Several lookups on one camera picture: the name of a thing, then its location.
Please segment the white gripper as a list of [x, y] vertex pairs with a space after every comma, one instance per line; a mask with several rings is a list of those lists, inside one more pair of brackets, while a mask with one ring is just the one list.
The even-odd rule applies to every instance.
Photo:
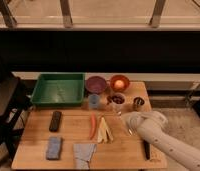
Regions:
[[126, 127], [126, 130], [130, 134], [134, 134], [136, 132], [137, 127], [143, 121], [139, 112], [125, 113], [121, 116], [121, 120], [123, 122], [123, 125]]

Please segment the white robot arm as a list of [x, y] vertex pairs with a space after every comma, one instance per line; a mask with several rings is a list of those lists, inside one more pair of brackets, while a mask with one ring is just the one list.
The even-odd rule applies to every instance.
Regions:
[[168, 120], [162, 113], [133, 111], [123, 114], [122, 121], [130, 132], [137, 133], [190, 171], [200, 171], [200, 150], [166, 134], [163, 129]]

